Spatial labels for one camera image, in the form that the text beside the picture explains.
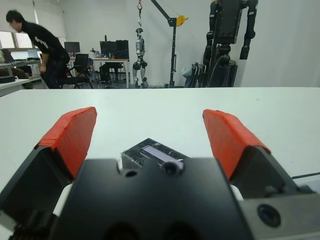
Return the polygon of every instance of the laptop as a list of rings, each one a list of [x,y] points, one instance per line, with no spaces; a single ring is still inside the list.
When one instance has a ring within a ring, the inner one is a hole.
[[[33,59],[38,59],[38,51],[37,50],[28,50],[28,57]]]
[[[14,58],[11,56],[11,52],[9,52],[8,49],[1,49],[1,51],[3,53],[4,62],[6,64],[13,63],[15,61]]]

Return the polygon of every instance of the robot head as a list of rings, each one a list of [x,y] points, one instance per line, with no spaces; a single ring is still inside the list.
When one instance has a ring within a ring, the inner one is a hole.
[[[139,37],[141,35],[141,33],[143,33],[143,29],[142,28],[137,28],[135,30],[135,32],[136,32],[136,35]]]

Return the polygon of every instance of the person's arm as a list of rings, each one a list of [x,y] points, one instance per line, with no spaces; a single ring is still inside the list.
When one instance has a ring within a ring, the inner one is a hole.
[[[42,63],[40,67],[40,72],[45,73],[47,71],[48,53],[42,52]]]

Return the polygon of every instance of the man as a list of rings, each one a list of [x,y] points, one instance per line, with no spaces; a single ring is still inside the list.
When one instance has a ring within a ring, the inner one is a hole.
[[[43,80],[49,89],[59,89],[57,80],[65,77],[66,64],[70,57],[58,38],[44,27],[25,21],[16,10],[8,11],[6,21],[18,33],[27,33],[32,43],[40,49],[42,52],[40,71],[43,73]]]

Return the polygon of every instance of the black pants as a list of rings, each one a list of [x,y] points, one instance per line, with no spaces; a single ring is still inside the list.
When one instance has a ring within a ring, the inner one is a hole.
[[[66,78],[66,64],[68,64],[69,60],[69,56],[58,59],[48,59],[46,72],[41,76],[49,89],[60,89],[58,80]]]

